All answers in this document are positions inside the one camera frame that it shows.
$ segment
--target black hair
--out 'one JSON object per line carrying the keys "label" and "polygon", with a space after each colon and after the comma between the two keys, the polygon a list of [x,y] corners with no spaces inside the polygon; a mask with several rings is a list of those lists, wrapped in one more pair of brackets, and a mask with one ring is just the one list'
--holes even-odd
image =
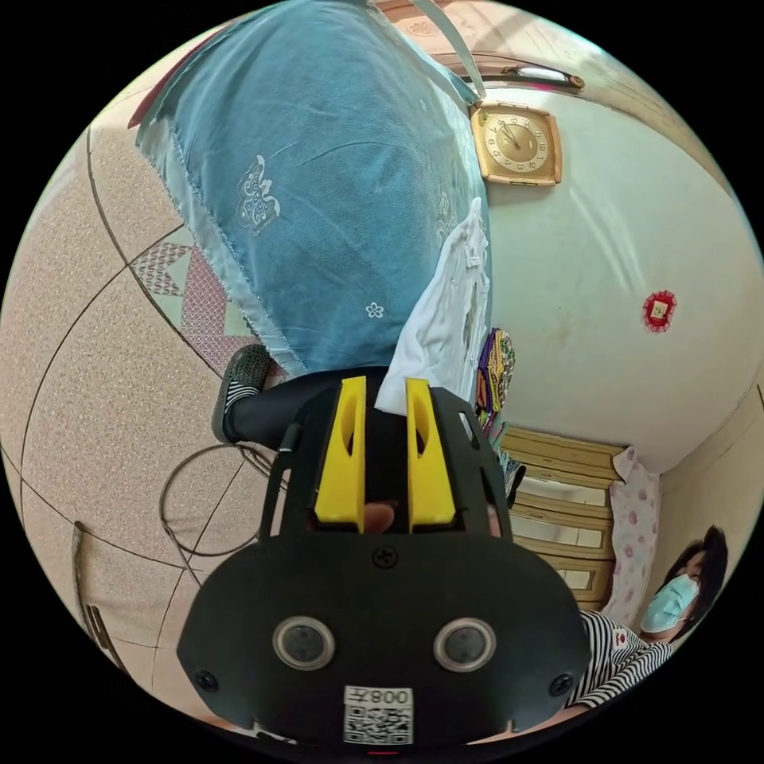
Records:
{"label": "black hair", "polygon": [[679,559],[671,566],[666,574],[662,586],[666,586],[670,581],[676,578],[676,574],[692,559],[698,552],[703,552],[703,560],[700,563],[700,575],[698,581],[698,599],[692,614],[684,622],[681,630],[671,641],[683,637],[692,631],[701,618],[711,609],[714,601],[719,596],[724,584],[724,576],[727,573],[727,540],[724,537],[724,531],[712,525],[707,531],[703,540],[693,541],[681,553]]}

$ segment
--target slipper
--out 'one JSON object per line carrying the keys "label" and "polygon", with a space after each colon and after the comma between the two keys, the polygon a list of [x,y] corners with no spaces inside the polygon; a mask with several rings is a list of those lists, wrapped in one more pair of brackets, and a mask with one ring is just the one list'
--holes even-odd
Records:
{"label": "slipper", "polygon": [[212,413],[212,433],[221,443],[239,442],[226,426],[227,414],[237,400],[263,390],[270,365],[271,356],[264,345],[246,345],[228,362]]}

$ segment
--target red decoration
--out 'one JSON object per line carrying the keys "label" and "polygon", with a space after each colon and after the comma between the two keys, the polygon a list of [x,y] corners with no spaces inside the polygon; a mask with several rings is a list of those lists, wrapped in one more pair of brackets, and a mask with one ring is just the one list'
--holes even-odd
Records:
{"label": "red decoration", "polygon": [[642,306],[642,319],[651,332],[665,332],[671,325],[675,309],[676,297],[673,292],[653,292]]}

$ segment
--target black and white striped shirt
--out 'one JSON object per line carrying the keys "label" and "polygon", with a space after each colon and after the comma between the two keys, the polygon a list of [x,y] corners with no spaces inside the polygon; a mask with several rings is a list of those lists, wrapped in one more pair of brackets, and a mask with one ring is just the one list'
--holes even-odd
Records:
{"label": "black and white striped shirt", "polygon": [[591,661],[565,704],[596,708],[649,676],[672,655],[671,645],[648,644],[602,613],[582,612]]}

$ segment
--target surgical mask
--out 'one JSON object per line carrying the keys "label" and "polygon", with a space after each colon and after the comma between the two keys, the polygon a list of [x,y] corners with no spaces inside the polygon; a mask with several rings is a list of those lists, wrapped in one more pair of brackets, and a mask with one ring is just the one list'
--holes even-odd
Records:
{"label": "surgical mask", "polygon": [[650,600],[640,624],[642,631],[657,634],[673,629],[698,594],[698,585],[686,573],[669,581]]}

